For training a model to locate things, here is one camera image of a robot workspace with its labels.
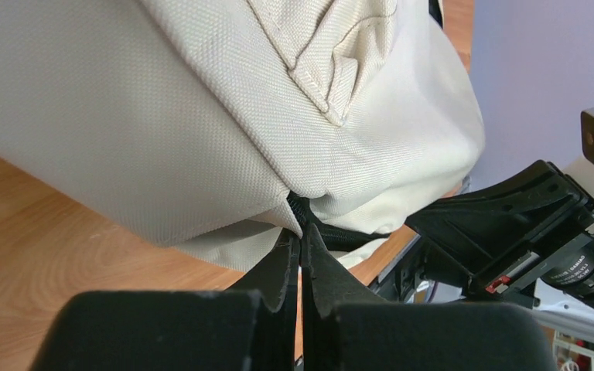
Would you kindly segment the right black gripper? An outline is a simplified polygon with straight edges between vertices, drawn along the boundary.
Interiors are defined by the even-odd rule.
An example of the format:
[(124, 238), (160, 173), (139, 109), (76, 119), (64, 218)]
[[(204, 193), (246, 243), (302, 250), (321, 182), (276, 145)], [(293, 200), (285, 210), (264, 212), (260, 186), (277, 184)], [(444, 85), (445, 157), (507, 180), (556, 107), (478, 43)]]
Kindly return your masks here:
[(505, 298), (542, 280), (594, 309), (594, 198), (551, 162), (439, 199), (405, 223), (471, 292)]

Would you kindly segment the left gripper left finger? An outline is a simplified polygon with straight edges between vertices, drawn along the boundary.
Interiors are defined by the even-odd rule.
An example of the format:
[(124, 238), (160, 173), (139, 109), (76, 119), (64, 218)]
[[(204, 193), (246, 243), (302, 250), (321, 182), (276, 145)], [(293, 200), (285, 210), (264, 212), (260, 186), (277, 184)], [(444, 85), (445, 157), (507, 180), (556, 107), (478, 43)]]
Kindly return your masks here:
[(34, 370), (291, 370), (300, 242), (289, 231), (223, 291), (88, 291), (59, 311)]

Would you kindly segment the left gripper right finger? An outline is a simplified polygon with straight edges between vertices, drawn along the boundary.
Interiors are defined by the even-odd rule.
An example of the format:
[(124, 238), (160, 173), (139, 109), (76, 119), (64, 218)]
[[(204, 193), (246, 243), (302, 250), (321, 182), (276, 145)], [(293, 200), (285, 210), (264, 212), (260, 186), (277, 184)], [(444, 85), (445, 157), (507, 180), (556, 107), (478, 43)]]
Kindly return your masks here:
[(301, 242), (307, 370), (553, 370), (539, 324), (515, 305), (389, 302), (326, 249), (316, 226)]

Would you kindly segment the beige canvas backpack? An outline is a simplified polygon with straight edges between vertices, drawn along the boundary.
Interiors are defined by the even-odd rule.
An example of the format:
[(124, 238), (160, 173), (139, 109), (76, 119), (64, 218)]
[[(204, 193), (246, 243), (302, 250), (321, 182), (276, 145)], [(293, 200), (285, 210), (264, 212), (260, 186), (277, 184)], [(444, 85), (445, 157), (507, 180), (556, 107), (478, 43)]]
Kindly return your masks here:
[(290, 194), (354, 267), (484, 142), (426, 1), (0, 1), (0, 157), (223, 267), (301, 233)]

